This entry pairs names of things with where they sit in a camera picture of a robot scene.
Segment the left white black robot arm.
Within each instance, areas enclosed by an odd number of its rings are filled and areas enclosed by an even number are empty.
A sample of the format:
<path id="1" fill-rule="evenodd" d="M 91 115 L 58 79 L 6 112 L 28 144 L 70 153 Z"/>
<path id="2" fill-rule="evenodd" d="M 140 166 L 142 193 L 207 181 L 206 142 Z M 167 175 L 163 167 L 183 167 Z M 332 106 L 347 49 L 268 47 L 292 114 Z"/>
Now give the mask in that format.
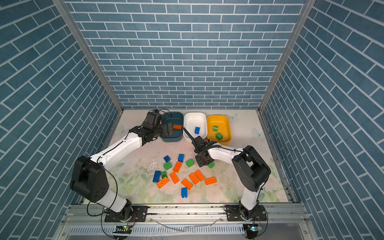
<path id="1" fill-rule="evenodd" d="M 80 156 L 76 159 L 70 189 L 90 202 L 97 203 L 116 213 L 124 221 L 131 216 L 132 203 L 110 187 L 108 175 L 121 159 L 155 141 L 158 137 L 170 136 L 171 124 L 162 123 L 160 110 L 151 110 L 140 126 L 133 127 L 121 140 L 90 157 Z"/>

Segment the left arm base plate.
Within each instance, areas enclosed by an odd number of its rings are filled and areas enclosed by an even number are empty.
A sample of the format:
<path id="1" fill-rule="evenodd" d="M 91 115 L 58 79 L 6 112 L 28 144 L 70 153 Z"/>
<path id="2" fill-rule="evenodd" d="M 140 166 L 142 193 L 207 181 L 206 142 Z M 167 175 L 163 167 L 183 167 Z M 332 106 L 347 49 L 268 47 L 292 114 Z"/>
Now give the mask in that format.
<path id="1" fill-rule="evenodd" d="M 116 213 L 108 210 L 105 217 L 106 223 L 133 223 L 133 222 L 145 222 L 148 206 L 129 206 L 123 209 L 121 212 Z"/>

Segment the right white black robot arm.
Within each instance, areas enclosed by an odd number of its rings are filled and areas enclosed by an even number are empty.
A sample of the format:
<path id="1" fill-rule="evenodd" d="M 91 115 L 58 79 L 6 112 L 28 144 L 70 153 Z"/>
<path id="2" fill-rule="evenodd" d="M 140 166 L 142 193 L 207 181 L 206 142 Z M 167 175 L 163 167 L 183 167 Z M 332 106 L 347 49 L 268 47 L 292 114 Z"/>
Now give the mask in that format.
<path id="1" fill-rule="evenodd" d="M 255 216 L 262 188 L 268 181 L 271 169 L 259 153 L 252 147 L 230 148 L 217 142 L 206 142 L 201 137 L 192 139 L 195 159 L 199 167 L 207 166 L 215 160 L 234 166 L 243 184 L 244 193 L 239 202 L 242 218 L 250 220 Z"/>

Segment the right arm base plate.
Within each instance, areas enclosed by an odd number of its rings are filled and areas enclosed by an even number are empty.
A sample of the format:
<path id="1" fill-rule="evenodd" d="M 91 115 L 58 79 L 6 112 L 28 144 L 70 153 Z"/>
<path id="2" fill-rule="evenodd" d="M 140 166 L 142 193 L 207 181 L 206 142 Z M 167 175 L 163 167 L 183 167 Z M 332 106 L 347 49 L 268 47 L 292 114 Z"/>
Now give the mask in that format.
<path id="1" fill-rule="evenodd" d="M 227 221 L 266 221 L 267 211 L 263 205 L 256 205 L 252 210 L 246 209 L 241 203 L 237 205 L 224 205 Z"/>

